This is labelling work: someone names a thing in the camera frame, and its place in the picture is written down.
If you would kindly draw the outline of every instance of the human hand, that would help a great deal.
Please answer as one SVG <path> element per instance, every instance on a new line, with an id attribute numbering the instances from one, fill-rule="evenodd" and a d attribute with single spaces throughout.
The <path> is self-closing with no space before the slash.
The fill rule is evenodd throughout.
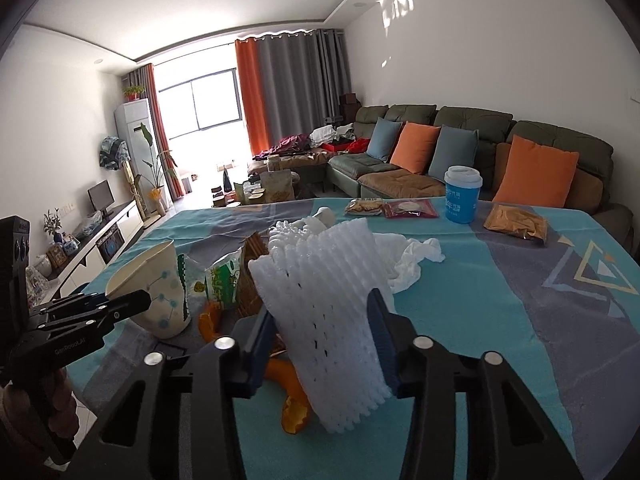
<path id="1" fill-rule="evenodd" d="M 47 397 L 53 406 L 49 429 L 60 438 L 73 438 L 80 429 L 76 415 L 76 400 L 71 395 L 71 384 L 66 380 L 66 370 L 58 370 L 43 379 Z M 42 424 L 31 407 L 29 396 L 14 386 L 4 389 L 4 410 L 14 429 L 37 446 L 42 442 Z"/>

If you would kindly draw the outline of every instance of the television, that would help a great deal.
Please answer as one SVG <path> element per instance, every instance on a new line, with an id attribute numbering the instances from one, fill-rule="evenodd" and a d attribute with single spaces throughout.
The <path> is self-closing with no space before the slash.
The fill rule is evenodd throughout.
<path id="1" fill-rule="evenodd" d="M 109 187 L 109 183 L 103 180 L 97 186 L 93 186 L 89 190 L 89 199 L 94 206 L 94 210 L 102 212 L 102 218 L 107 218 L 107 208 L 113 204 L 113 193 Z"/>

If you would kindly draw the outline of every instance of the blue coffee cup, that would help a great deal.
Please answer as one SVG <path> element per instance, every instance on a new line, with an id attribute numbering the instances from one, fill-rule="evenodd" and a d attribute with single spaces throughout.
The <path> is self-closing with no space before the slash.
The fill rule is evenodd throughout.
<path id="1" fill-rule="evenodd" d="M 478 170 L 451 166 L 444 175 L 447 185 L 446 216 L 458 224 L 470 224 L 476 217 L 482 177 Z"/>

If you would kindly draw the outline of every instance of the gray-blue pillow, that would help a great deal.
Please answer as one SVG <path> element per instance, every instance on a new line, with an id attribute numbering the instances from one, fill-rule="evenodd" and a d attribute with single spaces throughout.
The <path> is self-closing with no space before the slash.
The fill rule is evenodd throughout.
<path id="1" fill-rule="evenodd" d="M 367 155 L 379 158 L 383 162 L 389 160 L 391 150 L 396 145 L 398 140 L 398 133 L 402 123 L 396 123 L 395 121 L 387 121 L 386 119 L 378 118 L 376 127 L 373 128 L 373 134 L 367 148 Z"/>
<path id="2" fill-rule="evenodd" d="M 472 168 L 477 149 L 478 130 L 461 130 L 443 126 L 429 166 L 429 176 L 444 182 L 444 174 L 451 166 Z"/>

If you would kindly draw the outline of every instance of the metal screw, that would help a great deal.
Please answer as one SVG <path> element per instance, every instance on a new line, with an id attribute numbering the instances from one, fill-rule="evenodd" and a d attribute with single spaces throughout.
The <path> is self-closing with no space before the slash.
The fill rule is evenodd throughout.
<path id="1" fill-rule="evenodd" d="M 502 361 L 504 361 L 504 359 L 500 354 L 498 354 L 498 352 L 487 352 L 487 354 L 484 356 L 484 360 L 494 366 L 501 365 Z"/>
<path id="2" fill-rule="evenodd" d="M 433 347 L 433 339 L 424 335 L 419 335 L 414 339 L 414 346 L 420 350 L 428 350 Z"/>
<path id="3" fill-rule="evenodd" d="M 160 352 L 151 352 L 145 356 L 145 365 L 156 366 L 162 362 L 162 354 Z"/>
<path id="4" fill-rule="evenodd" d="M 216 339 L 216 342 L 214 343 L 218 350 L 229 350 L 230 348 L 233 348 L 235 344 L 235 339 L 226 336 Z"/>

